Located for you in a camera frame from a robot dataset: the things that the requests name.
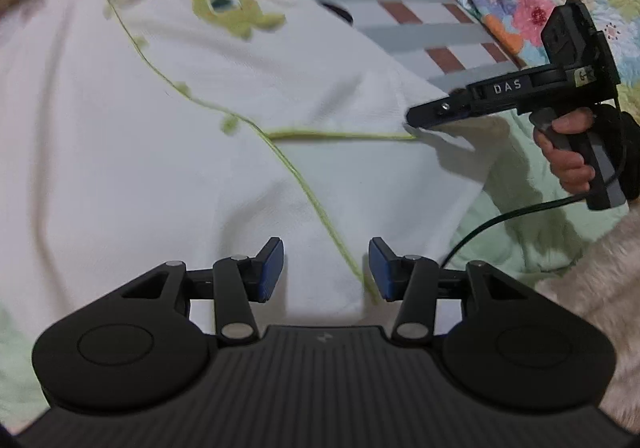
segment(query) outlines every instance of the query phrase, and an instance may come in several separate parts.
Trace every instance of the black cable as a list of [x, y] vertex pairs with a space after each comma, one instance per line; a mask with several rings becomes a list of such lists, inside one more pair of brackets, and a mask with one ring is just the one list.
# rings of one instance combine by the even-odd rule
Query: black cable
[[578, 195], [572, 195], [572, 196], [566, 197], [564, 199], [557, 199], [557, 200], [549, 201], [549, 202], [546, 202], [546, 203], [533, 204], [531, 206], [525, 206], [524, 208], [514, 209], [513, 211], [508, 211], [507, 213], [503, 213], [502, 215], [498, 215], [497, 217], [494, 217], [494, 218], [486, 221], [484, 224], [479, 225], [471, 233], [466, 235], [466, 237], [464, 237], [462, 240], [460, 240], [455, 245], [455, 247], [449, 252], [449, 254], [447, 254], [446, 258], [440, 264], [440, 267], [446, 267], [446, 265], [451, 261], [453, 256], [460, 249], [462, 249], [466, 244], [468, 244], [471, 240], [473, 240], [477, 235], [479, 235], [480, 233], [482, 233], [486, 229], [489, 229], [490, 227], [492, 227], [492, 226], [494, 226], [496, 224], [500, 224], [501, 222], [508, 221], [510, 219], [515, 219], [517, 217], [522, 217], [523, 215], [529, 215], [530, 213], [537, 213], [539, 211], [545, 211], [547, 209], [561, 208], [562, 206], [566, 206], [566, 205], [573, 204], [573, 203], [578, 203], [580, 201], [583, 201], [584, 199], [586, 199], [590, 195], [594, 195], [596, 193], [603, 192], [611, 184], [613, 184], [616, 180], [618, 180], [618, 178], [622, 174], [623, 170], [625, 169], [626, 142], [625, 142], [625, 129], [624, 129], [624, 126], [623, 126], [623, 123], [622, 123], [622, 110], [620, 108], [620, 103], [618, 101], [618, 97], [615, 97], [613, 101], [614, 101], [614, 104], [616, 105], [616, 109], [618, 110], [618, 121], [619, 121], [619, 124], [620, 124], [620, 141], [622, 143], [622, 157], [620, 159], [620, 164], [618, 164], [618, 168], [616, 169], [616, 172], [612, 176], [610, 176], [609, 179], [607, 179], [607, 181], [604, 183], [603, 186], [601, 186], [599, 189], [589, 190], [588, 192], [580, 193]]

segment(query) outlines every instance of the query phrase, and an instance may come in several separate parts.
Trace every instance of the screw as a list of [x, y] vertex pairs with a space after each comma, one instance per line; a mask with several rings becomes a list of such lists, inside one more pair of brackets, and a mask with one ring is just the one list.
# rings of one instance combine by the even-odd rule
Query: screw
[[222, 327], [222, 335], [230, 340], [244, 340], [254, 333], [254, 328], [248, 323], [227, 323]]
[[407, 340], [419, 340], [429, 334], [429, 328], [421, 323], [409, 322], [399, 325], [396, 332]]

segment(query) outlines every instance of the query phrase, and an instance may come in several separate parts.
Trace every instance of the white cloth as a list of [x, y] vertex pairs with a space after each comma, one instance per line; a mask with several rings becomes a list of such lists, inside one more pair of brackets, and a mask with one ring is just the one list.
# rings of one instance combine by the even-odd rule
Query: white cloth
[[[118, 11], [167, 78], [265, 130], [397, 132], [409, 105], [443, 95], [313, 0], [257, 1], [287, 21], [249, 41], [197, 18], [191, 0]], [[146, 65], [105, 4], [46, 0], [0, 49], [0, 298], [18, 327], [33, 337], [164, 261], [203, 269], [272, 236], [287, 263], [255, 308], [260, 325], [388, 324], [397, 306], [370, 302], [273, 151], [244, 124], [223, 134], [223, 115]], [[472, 129], [282, 150], [365, 263], [375, 236], [401, 254], [445, 253], [499, 145]], [[210, 304], [192, 318], [210, 330]]]

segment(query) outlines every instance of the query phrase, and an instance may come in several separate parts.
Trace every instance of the green trim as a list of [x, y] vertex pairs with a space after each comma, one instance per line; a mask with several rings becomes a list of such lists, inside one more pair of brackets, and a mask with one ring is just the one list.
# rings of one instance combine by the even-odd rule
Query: green trim
[[226, 135], [233, 135], [236, 133], [239, 123], [240, 120], [238, 119], [238, 117], [227, 115], [223, 119], [222, 124], [220, 125], [220, 129], [222, 130], [222, 133]]
[[322, 140], [328, 141], [416, 141], [413, 135], [408, 133], [361, 133], [361, 132], [335, 132], [305, 129], [271, 130], [265, 134], [272, 141], [286, 140]]
[[344, 258], [344, 261], [347, 263], [347, 265], [349, 266], [349, 268], [351, 269], [355, 277], [364, 285], [364, 288], [366, 289], [367, 292], [369, 292], [369, 295], [373, 300], [373, 302], [376, 304], [379, 303], [380, 295], [378, 293], [378, 289], [375, 285], [375, 282], [373, 281], [373, 278], [370, 276], [365, 276], [364, 273], [360, 270], [360, 267], [358, 266], [357, 262], [351, 256], [351, 253], [348, 251], [342, 238], [340, 237], [337, 230], [334, 228], [333, 224], [331, 223], [329, 216], [324, 211], [322, 204], [316, 197], [315, 193], [312, 191], [311, 187], [309, 187], [306, 180], [303, 178], [302, 174], [300, 174], [297, 168], [293, 166], [289, 158], [287, 158], [286, 155], [284, 155], [284, 153], [276, 146], [276, 144], [269, 138], [269, 136], [264, 131], [262, 131], [262, 129], [253, 121], [251, 121], [250, 119], [246, 118], [245, 116], [239, 113], [229, 110], [224, 106], [221, 106], [215, 103], [207, 103], [197, 97], [194, 97], [193, 95], [191, 95], [190, 90], [188, 88], [185, 88], [186, 85], [184, 83], [180, 83], [180, 82], [174, 83], [169, 78], [167, 78], [162, 72], [160, 72], [160, 70], [155, 65], [153, 65], [153, 63], [151, 63], [148, 59], [146, 59], [146, 56], [143, 54], [142, 50], [140, 49], [140, 46], [138, 45], [136, 38], [132, 36], [132, 34], [127, 29], [126, 25], [124, 25], [124, 22], [120, 17], [120, 13], [116, 9], [115, 5], [111, 2], [111, 0], [106, 0], [106, 1], [110, 5], [110, 7], [113, 9], [113, 13], [117, 18], [118, 23], [120, 24], [122, 29], [125, 31], [125, 34], [129, 38], [129, 41], [133, 45], [134, 49], [136, 49], [136, 52], [138, 53], [140, 58], [143, 60], [143, 62], [146, 63], [146, 65], [149, 68], [151, 68], [152, 71], [156, 73], [156, 75], [159, 76], [159, 78], [161, 78], [164, 82], [166, 82], [176, 92], [183, 95], [188, 100], [202, 106], [203, 108], [209, 108], [210, 110], [216, 110], [216, 111], [225, 113], [228, 116], [237, 118], [243, 123], [249, 125], [258, 134], [258, 136], [260, 136], [260, 138], [267, 144], [267, 146], [271, 148], [274, 154], [276, 154], [276, 157], [280, 159], [280, 161], [285, 165], [285, 167], [289, 170], [289, 172], [298, 181], [298, 184], [300, 185], [303, 192], [305, 193], [306, 198], [308, 198], [309, 202], [314, 207], [316, 214], [318, 215], [318, 217], [320, 218], [320, 221], [322, 222], [322, 225], [324, 225], [324, 227], [326, 228], [327, 232], [329, 233], [329, 236], [334, 241], [335, 246], [338, 248], [338, 251]]

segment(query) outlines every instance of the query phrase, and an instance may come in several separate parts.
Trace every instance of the finger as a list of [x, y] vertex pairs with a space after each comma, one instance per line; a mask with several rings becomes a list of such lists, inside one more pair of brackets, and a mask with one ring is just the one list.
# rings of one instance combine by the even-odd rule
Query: finger
[[578, 152], [553, 148], [549, 153], [545, 154], [545, 157], [558, 171], [573, 170], [584, 166], [584, 157]]
[[554, 174], [561, 182], [567, 184], [584, 184], [593, 180], [596, 172], [591, 166], [583, 166], [573, 170], [558, 170], [555, 165], [551, 165], [551, 173]]
[[571, 193], [572, 195], [578, 195], [579, 193], [586, 193], [590, 189], [589, 183], [568, 184], [568, 183], [561, 182], [560, 185], [562, 186], [562, 189], [565, 192]]
[[550, 153], [554, 149], [553, 143], [540, 130], [533, 131], [533, 141], [540, 147], [543, 154]]
[[590, 108], [578, 108], [559, 117], [551, 123], [558, 133], [574, 134], [586, 132], [593, 126], [593, 112]]

